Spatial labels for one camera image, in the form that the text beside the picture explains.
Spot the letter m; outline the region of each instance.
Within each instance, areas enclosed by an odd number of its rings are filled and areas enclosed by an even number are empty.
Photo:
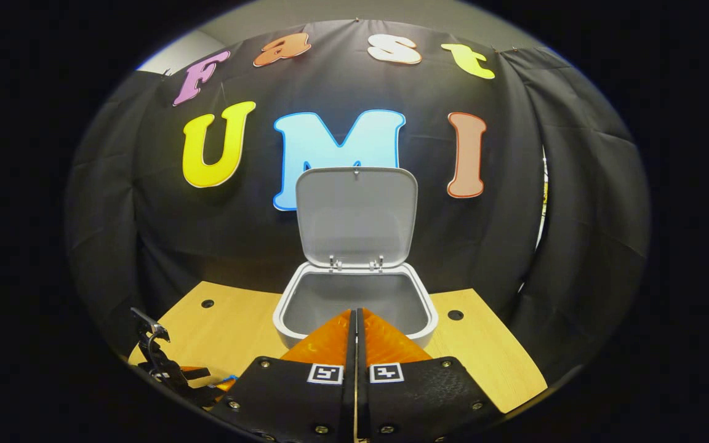
[[[296,210],[295,186],[306,169],[335,166],[399,167],[399,129],[402,113],[367,110],[360,114],[343,143],[335,142],[317,113],[292,113],[275,121],[284,135],[281,191],[273,198],[279,210]]]

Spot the open lid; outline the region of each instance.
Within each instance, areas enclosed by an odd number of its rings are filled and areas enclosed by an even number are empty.
[[[313,168],[297,179],[303,252],[316,266],[330,255],[346,268],[394,267],[409,255],[417,181],[399,168]]]

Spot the black fabric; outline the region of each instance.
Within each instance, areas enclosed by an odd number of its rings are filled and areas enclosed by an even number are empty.
[[[270,364],[262,367],[264,361]],[[309,382],[312,368],[304,362],[257,357],[209,413],[272,441],[349,443],[352,420],[342,415],[343,385]],[[318,426],[327,432],[318,434]]]
[[[450,362],[445,367],[442,362]],[[455,357],[401,364],[403,381],[369,383],[371,441],[463,441],[451,437],[462,427],[500,417],[467,368]],[[380,432],[383,426],[395,430]]]
[[[308,33],[296,58],[253,67],[268,42]],[[372,34],[405,36],[423,61],[372,58]],[[484,54],[495,79],[472,76],[442,43]],[[134,75],[101,109],[79,148],[68,189],[68,248],[79,292],[106,339],[129,353],[127,308],[161,317],[201,280],[283,292],[303,256],[295,213],[273,207],[281,189],[277,118],[318,113],[340,143],[365,110],[400,112],[399,163],[419,183],[409,257],[429,292],[474,288],[500,315],[549,384],[587,359],[619,323],[639,283],[649,201],[636,146],[582,73],[544,48],[496,54],[446,33],[379,20],[308,23],[239,42],[201,92],[172,106],[185,70]],[[183,126],[253,101],[244,153],[223,185],[195,188],[182,173]],[[483,194],[448,196],[455,170],[450,112],[487,124]],[[543,201],[544,147],[549,200]],[[220,148],[205,149],[205,161]],[[521,293],[517,293],[525,282]]]
[[[130,307],[144,309],[145,299],[135,259],[133,146],[161,80],[135,72],[110,95],[78,146],[65,198],[65,244],[78,294],[107,342],[123,355],[138,340]]]
[[[631,135],[582,73],[546,48],[503,56],[540,124],[549,197],[526,285],[498,314],[552,384],[589,359],[630,307],[650,199]]]

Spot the white plastic container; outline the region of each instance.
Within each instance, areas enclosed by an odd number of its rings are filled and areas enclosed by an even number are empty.
[[[414,269],[417,181],[405,169],[308,169],[297,180],[297,221],[308,261],[273,312],[287,348],[340,314],[367,308],[420,347],[439,316]]]

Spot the wooden table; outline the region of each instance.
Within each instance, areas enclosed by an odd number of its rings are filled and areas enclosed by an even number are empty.
[[[171,334],[160,342],[180,365],[208,367],[211,376],[189,381],[193,387],[241,375],[258,356],[281,357],[287,348],[273,325],[281,294],[231,288],[202,281],[158,320]],[[213,300],[211,308],[202,302]],[[513,334],[473,289],[431,295],[439,325],[426,346],[433,358],[454,356],[467,368],[503,413],[546,389],[540,370]],[[455,321],[447,312],[461,311]],[[129,364],[144,361],[138,347]]]

